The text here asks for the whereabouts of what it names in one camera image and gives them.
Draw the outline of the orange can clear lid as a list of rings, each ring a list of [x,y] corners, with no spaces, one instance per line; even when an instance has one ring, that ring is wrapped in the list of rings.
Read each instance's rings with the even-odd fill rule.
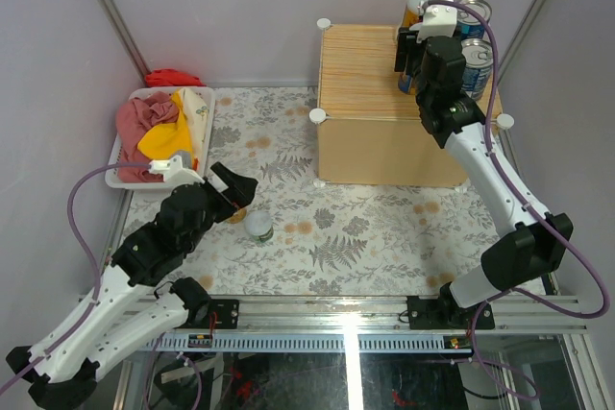
[[[227,222],[230,224],[238,224],[242,222],[247,215],[247,210],[245,208],[241,208],[236,213],[234,213],[231,217],[227,219]]]

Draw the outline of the green can clear lid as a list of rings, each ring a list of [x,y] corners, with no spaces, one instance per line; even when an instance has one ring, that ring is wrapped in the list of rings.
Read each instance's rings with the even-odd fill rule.
[[[248,235],[259,243],[264,243],[273,236],[273,221],[267,211],[256,210],[248,213],[244,228]]]

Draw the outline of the dark blue soup can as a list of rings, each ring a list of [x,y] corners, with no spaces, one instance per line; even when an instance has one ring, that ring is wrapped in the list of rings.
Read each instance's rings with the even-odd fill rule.
[[[493,70],[493,50],[489,42],[478,38],[462,40],[461,46],[466,60],[462,90],[470,98],[479,100]]]

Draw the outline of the light blue Progresso soup can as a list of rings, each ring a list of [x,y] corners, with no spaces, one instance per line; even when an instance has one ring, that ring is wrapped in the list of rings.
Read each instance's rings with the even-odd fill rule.
[[[460,40],[471,38],[484,39],[485,28],[477,19],[477,15],[486,23],[489,23],[492,14],[491,6],[485,0],[459,0],[458,3],[476,14],[472,15],[464,9],[457,10],[457,24],[454,36]]]

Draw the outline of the blue mixed bean can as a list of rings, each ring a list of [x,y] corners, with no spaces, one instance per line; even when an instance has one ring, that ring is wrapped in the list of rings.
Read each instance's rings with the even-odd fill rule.
[[[408,95],[416,94],[417,78],[419,72],[407,74],[402,72],[398,78],[398,88],[401,92]]]

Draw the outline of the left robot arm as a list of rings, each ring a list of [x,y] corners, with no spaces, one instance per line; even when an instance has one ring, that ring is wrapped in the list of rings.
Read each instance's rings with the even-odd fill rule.
[[[6,357],[41,409],[80,407],[111,369],[145,343],[176,327],[214,326],[219,318],[206,289],[192,277],[180,277],[153,305],[128,321],[120,319],[183,265],[213,225],[250,205],[258,181],[220,162],[202,177],[179,155],[144,167],[173,187],[155,218],[124,239],[106,269],[94,270],[91,291],[52,332]]]

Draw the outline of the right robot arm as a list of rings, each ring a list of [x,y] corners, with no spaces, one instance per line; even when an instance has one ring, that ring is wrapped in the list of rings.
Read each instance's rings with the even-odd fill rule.
[[[494,166],[499,149],[483,111],[462,89],[465,66],[458,38],[422,39],[416,26],[400,29],[395,68],[415,83],[421,123],[468,174],[499,235],[478,267],[445,283],[427,308],[412,311],[453,328],[466,326],[481,302],[558,269],[573,231],[569,217],[551,214],[506,160]]]

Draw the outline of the wooden box counter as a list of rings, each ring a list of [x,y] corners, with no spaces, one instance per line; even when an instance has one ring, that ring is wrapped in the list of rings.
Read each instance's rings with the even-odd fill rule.
[[[465,170],[422,125],[413,92],[398,87],[395,28],[335,24],[322,34],[317,176],[343,184],[454,187]]]

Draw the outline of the yellow cloth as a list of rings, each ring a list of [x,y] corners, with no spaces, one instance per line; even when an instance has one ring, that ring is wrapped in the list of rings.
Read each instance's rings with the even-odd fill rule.
[[[138,149],[152,160],[167,159],[172,157],[177,151],[187,151],[191,156],[191,168],[195,169],[199,164],[199,160],[193,154],[179,90],[171,95],[172,102],[179,110],[177,121],[175,123],[159,124],[152,128],[139,141]]]

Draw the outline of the cream patterned cloth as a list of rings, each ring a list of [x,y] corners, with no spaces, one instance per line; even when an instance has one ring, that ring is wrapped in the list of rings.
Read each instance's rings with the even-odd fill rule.
[[[183,87],[179,90],[179,95],[183,103],[193,154],[197,160],[201,160],[208,130],[212,90],[208,87],[199,87],[197,90]]]

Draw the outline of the pink cloth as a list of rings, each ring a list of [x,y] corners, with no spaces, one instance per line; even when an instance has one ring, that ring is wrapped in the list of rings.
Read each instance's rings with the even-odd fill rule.
[[[143,136],[159,124],[175,123],[179,110],[171,96],[155,92],[147,98],[134,97],[122,105],[115,115],[115,126],[121,140],[120,162],[147,164],[151,159],[139,149]]]

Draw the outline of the red cloth behind basket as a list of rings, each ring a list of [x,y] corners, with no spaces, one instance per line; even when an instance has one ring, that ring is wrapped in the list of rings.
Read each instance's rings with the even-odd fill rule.
[[[205,86],[197,76],[173,68],[155,69],[145,76],[148,87]]]

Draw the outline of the aluminium rail frame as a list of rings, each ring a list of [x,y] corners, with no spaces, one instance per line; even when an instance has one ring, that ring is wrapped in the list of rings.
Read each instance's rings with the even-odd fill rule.
[[[552,339],[587,331],[584,320],[519,295],[491,302],[476,321],[467,315],[453,325],[436,314],[433,297],[218,297],[214,327],[148,333],[146,327],[157,321],[155,303],[152,296],[136,301],[96,343],[96,350],[113,346],[124,326],[131,328],[138,350],[169,352],[339,352],[354,343],[366,352],[462,354],[482,338]]]

